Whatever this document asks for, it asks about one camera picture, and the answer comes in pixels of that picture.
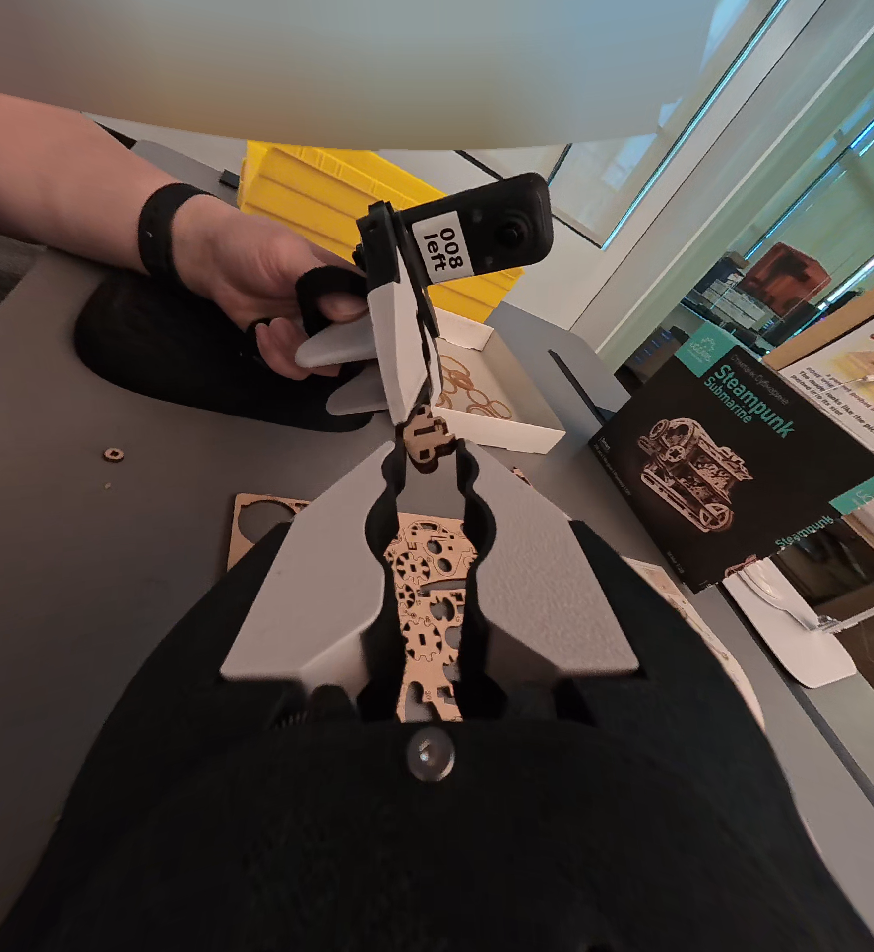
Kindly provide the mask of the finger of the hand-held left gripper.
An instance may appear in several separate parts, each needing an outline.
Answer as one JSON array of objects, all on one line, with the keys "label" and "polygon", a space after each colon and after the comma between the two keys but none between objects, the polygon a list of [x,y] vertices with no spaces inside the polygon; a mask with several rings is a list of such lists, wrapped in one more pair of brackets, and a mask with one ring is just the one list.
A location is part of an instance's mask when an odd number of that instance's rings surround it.
[{"label": "finger of the hand-held left gripper", "polygon": [[391,422],[408,423],[420,407],[433,406],[443,391],[435,338],[418,316],[418,301],[403,256],[397,279],[369,291],[370,316],[383,391]]}]

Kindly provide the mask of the white stand base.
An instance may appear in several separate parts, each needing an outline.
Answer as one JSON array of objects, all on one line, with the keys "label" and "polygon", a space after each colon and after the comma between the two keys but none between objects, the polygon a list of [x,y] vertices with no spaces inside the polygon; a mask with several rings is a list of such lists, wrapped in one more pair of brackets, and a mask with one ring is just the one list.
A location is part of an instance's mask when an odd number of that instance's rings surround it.
[{"label": "white stand base", "polygon": [[771,561],[729,575],[724,588],[785,671],[814,689],[857,674],[847,649]]}]

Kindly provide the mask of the black wristband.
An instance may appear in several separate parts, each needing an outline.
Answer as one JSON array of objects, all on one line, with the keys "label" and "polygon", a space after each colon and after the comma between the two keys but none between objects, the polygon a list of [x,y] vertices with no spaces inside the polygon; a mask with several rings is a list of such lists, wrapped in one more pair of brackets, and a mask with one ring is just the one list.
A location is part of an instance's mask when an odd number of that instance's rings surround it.
[{"label": "black wristband", "polygon": [[178,210],[199,196],[211,197],[211,193],[188,183],[165,184],[146,198],[139,213],[137,247],[145,273],[176,292],[188,289],[174,263],[172,224]]}]

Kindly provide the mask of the rounded wooden model part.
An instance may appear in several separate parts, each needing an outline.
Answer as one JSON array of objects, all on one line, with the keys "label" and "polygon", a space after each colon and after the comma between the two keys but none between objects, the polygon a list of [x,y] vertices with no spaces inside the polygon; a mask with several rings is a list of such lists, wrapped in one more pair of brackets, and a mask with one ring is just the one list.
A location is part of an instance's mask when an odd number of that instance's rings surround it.
[{"label": "rounded wooden model part", "polygon": [[458,438],[440,416],[434,416],[428,405],[416,407],[406,423],[397,427],[407,457],[423,474],[438,470],[439,461],[456,451]]}]

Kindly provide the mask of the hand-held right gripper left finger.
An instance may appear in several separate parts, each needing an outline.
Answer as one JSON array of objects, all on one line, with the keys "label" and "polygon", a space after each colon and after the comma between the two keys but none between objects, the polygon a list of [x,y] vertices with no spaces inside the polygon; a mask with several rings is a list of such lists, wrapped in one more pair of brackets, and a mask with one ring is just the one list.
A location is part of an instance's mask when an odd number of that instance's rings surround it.
[{"label": "hand-held right gripper left finger", "polygon": [[229,682],[337,685],[400,677],[404,641],[384,556],[406,453],[387,440],[296,515],[222,663]]}]

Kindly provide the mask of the black model kit box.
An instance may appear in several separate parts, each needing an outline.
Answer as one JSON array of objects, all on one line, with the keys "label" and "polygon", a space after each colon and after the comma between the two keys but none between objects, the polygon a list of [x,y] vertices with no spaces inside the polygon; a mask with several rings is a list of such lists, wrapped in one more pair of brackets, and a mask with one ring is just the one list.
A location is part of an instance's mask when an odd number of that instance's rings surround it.
[{"label": "black model kit box", "polygon": [[874,451],[710,323],[589,445],[693,593],[874,501]]}]

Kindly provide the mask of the person's left hand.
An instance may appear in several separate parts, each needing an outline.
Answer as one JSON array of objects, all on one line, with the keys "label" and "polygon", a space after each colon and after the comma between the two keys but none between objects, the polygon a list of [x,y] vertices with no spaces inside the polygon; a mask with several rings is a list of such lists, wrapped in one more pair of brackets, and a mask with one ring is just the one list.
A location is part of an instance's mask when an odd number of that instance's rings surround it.
[{"label": "person's left hand", "polygon": [[274,220],[245,215],[209,196],[194,196],[173,216],[174,266],[192,292],[216,303],[241,330],[257,321],[266,365],[292,380],[336,377],[339,364],[304,368],[295,354],[307,339],[295,286],[314,268],[357,268]]}]

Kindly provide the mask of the red translucent box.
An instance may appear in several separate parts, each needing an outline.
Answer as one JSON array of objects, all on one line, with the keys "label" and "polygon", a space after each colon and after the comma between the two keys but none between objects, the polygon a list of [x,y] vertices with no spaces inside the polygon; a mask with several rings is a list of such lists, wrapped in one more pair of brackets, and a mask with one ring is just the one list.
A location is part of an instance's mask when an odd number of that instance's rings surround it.
[{"label": "red translucent box", "polygon": [[799,329],[818,314],[813,302],[831,275],[812,256],[785,243],[774,244],[736,287],[743,299],[736,322],[752,331],[782,324]]}]

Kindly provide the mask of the pile of rubber bands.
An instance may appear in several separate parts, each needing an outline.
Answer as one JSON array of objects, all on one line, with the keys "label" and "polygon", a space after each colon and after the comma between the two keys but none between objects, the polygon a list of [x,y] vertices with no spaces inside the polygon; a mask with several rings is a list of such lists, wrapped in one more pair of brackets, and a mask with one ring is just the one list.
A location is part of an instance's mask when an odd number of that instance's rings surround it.
[{"label": "pile of rubber bands", "polygon": [[441,355],[443,390],[434,404],[436,409],[465,412],[480,417],[512,421],[512,408],[475,383],[469,367],[456,358]]}]

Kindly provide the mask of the yellow plastic bin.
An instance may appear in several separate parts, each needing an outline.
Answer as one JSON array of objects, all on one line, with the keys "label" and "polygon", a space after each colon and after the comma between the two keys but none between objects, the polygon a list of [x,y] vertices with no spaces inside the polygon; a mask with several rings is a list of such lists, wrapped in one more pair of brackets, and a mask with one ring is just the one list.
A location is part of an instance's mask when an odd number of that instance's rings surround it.
[{"label": "yellow plastic bin", "polygon": [[388,201],[404,210],[443,192],[368,150],[318,149],[248,140],[238,206],[267,217],[350,260],[357,220]]}]

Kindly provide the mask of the laser-cut wooden parts sheet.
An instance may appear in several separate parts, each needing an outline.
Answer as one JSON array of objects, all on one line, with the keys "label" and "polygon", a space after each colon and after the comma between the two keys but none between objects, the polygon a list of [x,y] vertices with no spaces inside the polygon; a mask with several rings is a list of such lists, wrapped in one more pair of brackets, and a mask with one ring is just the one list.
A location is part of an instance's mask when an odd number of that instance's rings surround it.
[{"label": "laser-cut wooden parts sheet", "polygon": [[461,720],[457,660],[476,552],[459,519],[400,512],[398,520],[385,552],[406,649],[396,713],[401,721]]}]

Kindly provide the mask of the person's left forearm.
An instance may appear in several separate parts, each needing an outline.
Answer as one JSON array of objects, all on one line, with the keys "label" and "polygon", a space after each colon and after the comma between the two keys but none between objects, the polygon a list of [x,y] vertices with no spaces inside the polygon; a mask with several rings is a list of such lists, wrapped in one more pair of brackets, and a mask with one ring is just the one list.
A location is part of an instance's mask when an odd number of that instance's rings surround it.
[{"label": "person's left forearm", "polygon": [[138,220],[171,181],[81,113],[0,93],[0,234],[144,272]]}]

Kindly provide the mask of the white cardboard tray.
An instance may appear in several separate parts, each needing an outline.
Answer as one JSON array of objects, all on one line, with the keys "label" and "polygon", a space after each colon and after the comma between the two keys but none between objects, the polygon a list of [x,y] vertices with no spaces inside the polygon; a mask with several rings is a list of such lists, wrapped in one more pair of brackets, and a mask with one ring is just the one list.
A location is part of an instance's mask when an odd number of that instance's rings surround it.
[{"label": "white cardboard tray", "polygon": [[470,368],[475,383],[506,402],[512,421],[432,408],[457,437],[494,446],[545,455],[565,434],[562,423],[517,357],[492,327],[441,308],[435,310],[439,357],[448,355]]}]

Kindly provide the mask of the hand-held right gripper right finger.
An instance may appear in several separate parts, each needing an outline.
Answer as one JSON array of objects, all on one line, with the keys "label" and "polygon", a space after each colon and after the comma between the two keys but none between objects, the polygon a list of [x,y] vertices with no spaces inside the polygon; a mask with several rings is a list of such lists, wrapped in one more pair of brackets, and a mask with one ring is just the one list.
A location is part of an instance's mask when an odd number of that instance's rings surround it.
[{"label": "hand-held right gripper right finger", "polygon": [[477,556],[467,572],[457,685],[627,676],[639,662],[569,517],[480,446],[463,441],[458,488]]}]

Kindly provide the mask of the illustrated instruction booklet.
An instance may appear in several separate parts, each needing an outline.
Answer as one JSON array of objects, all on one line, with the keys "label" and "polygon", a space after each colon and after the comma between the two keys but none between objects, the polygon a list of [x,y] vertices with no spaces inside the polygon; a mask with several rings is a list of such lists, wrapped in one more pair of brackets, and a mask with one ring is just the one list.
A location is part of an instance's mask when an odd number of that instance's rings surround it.
[{"label": "illustrated instruction booklet", "polygon": [[623,557],[623,561],[664,598],[696,631],[709,651],[719,660],[723,670],[728,674],[732,684],[734,684],[740,696],[743,697],[754,719],[765,733],[764,714],[748,676],[729,649],[706,624],[698,610],[676,583],[672,581],[665,569],[659,565],[648,564],[628,557]]}]

